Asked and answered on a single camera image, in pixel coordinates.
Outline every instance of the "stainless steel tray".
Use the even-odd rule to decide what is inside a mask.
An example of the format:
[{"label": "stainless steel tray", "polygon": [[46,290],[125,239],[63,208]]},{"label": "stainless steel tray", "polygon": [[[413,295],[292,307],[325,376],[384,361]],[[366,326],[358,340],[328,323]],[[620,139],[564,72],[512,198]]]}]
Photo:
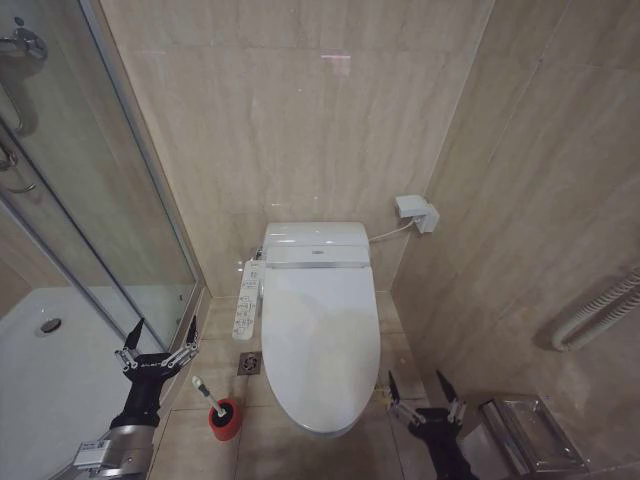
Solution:
[{"label": "stainless steel tray", "polygon": [[587,471],[584,460],[539,397],[496,397],[480,410],[514,473]]}]

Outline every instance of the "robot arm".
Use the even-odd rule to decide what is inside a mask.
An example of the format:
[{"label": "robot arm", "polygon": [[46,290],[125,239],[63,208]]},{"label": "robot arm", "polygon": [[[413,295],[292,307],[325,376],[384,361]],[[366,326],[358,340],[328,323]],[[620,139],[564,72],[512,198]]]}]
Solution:
[{"label": "robot arm", "polygon": [[198,353],[196,317],[186,344],[173,354],[139,354],[136,350],[144,318],[127,335],[115,356],[131,389],[122,412],[111,421],[106,438],[83,442],[73,465],[91,478],[145,478],[153,455],[153,433],[160,423],[160,394],[164,382],[178,374]]},{"label": "robot arm", "polygon": [[403,422],[409,432],[422,440],[429,449],[438,480],[478,480],[471,473],[469,463],[462,455],[456,437],[462,429],[466,403],[460,402],[453,386],[440,373],[440,385],[450,402],[446,408],[418,408],[413,410],[400,400],[393,375],[389,372],[389,412]]}]

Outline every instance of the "bidet control panel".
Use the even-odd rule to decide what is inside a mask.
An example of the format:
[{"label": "bidet control panel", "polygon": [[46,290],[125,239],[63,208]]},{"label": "bidet control panel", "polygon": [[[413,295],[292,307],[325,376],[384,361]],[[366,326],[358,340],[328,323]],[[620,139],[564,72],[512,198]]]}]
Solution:
[{"label": "bidet control panel", "polygon": [[249,340],[256,322],[260,283],[264,275],[264,260],[249,260],[244,264],[242,283],[233,322],[234,340]]}]

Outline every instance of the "cable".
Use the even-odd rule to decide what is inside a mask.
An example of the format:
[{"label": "cable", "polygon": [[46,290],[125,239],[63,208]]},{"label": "cable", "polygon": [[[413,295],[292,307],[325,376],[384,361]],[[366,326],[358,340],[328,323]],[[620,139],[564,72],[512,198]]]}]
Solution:
[{"label": "cable", "polygon": [[390,232],[383,233],[383,234],[380,234],[380,235],[376,235],[375,237],[371,237],[369,239],[369,243],[377,242],[378,240],[382,240],[383,238],[388,237],[389,235],[393,235],[394,233],[398,233],[398,232],[401,232],[402,230],[406,230],[407,228],[409,228],[414,223],[416,223],[416,219],[412,218],[411,221],[409,223],[407,223],[404,227],[396,228],[395,230],[391,230]]}]

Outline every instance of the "toilet brush handle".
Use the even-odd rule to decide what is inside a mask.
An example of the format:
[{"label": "toilet brush handle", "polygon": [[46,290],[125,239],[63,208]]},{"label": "toilet brush handle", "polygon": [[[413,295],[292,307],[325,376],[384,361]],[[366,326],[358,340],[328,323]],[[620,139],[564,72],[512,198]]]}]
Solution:
[{"label": "toilet brush handle", "polygon": [[193,378],[191,379],[191,383],[193,383],[194,387],[196,387],[198,390],[200,390],[200,393],[202,393],[204,398],[207,399],[207,401],[213,407],[213,409],[216,411],[218,416],[219,417],[224,417],[227,412],[225,412],[224,409],[220,407],[220,404],[218,402],[216,402],[216,399],[213,398],[213,395],[211,395],[211,392],[209,391],[207,386],[204,384],[202,379],[200,377],[198,377],[197,375],[194,375]]}]

